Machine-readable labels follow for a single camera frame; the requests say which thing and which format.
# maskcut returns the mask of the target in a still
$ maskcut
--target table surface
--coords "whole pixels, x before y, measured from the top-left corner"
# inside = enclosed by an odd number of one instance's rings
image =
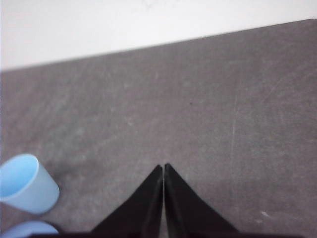
[[[2,204],[2,230],[89,231],[171,162],[239,230],[316,237],[316,42],[305,20],[2,73],[2,162],[32,153],[61,190]]]

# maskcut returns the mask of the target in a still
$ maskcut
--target gray felt surface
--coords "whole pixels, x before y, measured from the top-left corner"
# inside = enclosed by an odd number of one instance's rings
[[[317,20],[4,72],[1,160],[24,152],[61,196],[2,230],[89,231],[171,162],[239,230],[315,238]]]

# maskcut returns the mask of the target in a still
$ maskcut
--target white surface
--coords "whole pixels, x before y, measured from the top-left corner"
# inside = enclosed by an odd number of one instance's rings
[[[2,0],[4,70],[317,18],[317,0]]]

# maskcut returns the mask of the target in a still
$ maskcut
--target plastic cup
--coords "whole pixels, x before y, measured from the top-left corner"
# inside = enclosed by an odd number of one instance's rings
[[[21,154],[0,167],[0,201],[33,214],[50,210],[59,188],[34,155]]]
[[[58,234],[52,225],[41,221],[29,221],[16,225],[0,235],[1,238],[27,238],[31,235]]]

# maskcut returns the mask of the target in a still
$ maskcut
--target blue cup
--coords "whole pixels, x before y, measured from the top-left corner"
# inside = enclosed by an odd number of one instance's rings
[[[0,201],[33,214],[50,210],[59,188],[34,155],[21,154],[0,167]]]
[[[58,231],[45,222],[41,221],[29,221],[23,222],[15,227],[10,228],[0,235],[0,238],[27,238],[31,235],[40,234],[58,234]]]

